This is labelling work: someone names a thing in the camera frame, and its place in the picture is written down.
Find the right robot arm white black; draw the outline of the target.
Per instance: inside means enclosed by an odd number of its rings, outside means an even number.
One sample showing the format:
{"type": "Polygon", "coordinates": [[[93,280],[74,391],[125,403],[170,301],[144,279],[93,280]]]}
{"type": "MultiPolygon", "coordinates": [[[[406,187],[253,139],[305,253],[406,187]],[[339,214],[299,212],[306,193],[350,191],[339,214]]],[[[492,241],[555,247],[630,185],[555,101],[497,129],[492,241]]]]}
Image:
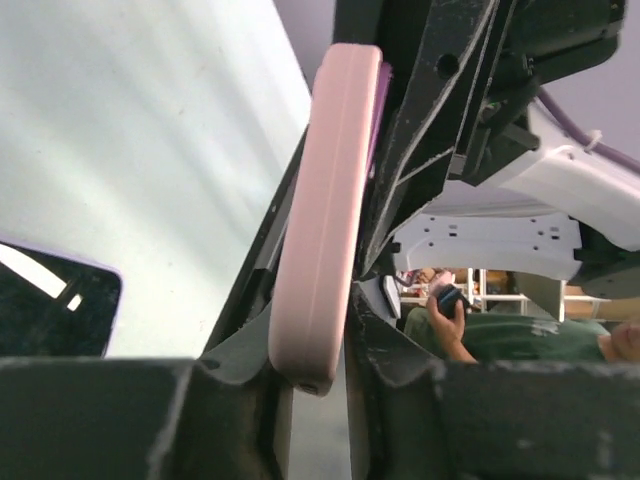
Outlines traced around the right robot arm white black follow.
{"type": "Polygon", "coordinates": [[[598,297],[639,273],[639,166],[544,85],[609,60],[623,1],[339,1],[308,124],[218,322],[281,368],[334,363],[346,321],[425,266],[513,270],[598,297]]]}

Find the pink phone case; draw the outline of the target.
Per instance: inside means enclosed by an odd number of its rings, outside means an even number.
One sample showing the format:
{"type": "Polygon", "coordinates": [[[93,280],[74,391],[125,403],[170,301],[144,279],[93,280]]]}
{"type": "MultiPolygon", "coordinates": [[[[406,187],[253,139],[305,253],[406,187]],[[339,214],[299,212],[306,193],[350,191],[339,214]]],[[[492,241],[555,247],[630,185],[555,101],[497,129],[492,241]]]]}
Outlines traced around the pink phone case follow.
{"type": "Polygon", "coordinates": [[[382,65],[376,46],[334,44],[312,90],[268,352],[292,386],[317,396],[328,393],[337,370],[382,65]]]}

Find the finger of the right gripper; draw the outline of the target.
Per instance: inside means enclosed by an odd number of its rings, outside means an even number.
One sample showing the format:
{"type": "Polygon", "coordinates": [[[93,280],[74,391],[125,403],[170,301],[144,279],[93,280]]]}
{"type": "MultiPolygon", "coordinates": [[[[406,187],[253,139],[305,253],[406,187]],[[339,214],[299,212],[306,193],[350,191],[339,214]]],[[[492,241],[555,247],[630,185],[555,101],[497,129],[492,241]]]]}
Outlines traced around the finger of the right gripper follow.
{"type": "Polygon", "coordinates": [[[259,315],[271,300],[305,139],[303,134],[205,344],[204,353],[259,315]]]}

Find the black phone purple edge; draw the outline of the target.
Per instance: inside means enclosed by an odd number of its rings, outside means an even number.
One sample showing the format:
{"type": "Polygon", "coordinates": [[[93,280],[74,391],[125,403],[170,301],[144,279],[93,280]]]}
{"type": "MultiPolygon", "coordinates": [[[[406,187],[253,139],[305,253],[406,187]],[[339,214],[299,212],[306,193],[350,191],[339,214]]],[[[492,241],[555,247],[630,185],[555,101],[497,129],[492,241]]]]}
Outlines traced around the black phone purple edge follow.
{"type": "Polygon", "coordinates": [[[371,124],[371,138],[368,149],[367,173],[368,178],[372,179],[375,172],[374,154],[376,151],[376,143],[379,135],[381,119],[384,112],[386,98],[388,95],[389,84],[392,79],[392,67],[387,62],[382,62],[379,68],[377,89],[374,102],[374,110],[371,124]]]}

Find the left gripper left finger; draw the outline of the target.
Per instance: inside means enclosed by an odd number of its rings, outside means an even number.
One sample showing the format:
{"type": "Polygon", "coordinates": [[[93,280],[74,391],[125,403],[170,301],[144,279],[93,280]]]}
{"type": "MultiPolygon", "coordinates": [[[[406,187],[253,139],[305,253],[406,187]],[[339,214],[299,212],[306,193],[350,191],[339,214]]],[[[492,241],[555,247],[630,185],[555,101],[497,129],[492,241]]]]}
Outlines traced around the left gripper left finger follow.
{"type": "Polygon", "coordinates": [[[283,479],[291,390],[256,320],[199,360],[1,363],[5,479],[283,479]]]}

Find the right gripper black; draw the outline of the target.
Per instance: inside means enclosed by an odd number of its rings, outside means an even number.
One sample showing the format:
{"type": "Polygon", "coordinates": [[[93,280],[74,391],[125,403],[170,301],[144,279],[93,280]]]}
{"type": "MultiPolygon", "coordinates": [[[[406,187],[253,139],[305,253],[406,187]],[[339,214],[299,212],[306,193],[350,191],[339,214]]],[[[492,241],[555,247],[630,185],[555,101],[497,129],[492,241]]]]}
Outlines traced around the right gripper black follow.
{"type": "Polygon", "coordinates": [[[477,185],[540,142],[528,104],[551,81],[616,51],[619,1],[339,1],[335,41],[392,67],[359,273],[381,271],[396,231],[446,178],[477,185]]]}

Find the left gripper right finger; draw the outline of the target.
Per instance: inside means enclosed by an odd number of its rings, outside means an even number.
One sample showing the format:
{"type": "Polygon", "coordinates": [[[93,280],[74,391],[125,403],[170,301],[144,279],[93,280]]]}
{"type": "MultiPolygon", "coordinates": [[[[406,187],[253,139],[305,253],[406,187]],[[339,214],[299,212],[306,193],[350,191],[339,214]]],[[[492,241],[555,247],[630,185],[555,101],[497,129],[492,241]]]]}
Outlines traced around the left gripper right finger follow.
{"type": "Polygon", "coordinates": [[[356,479],[635,479],[631,364],[440,360],[384,321],[360,284],[345,330],[356,479]]]}

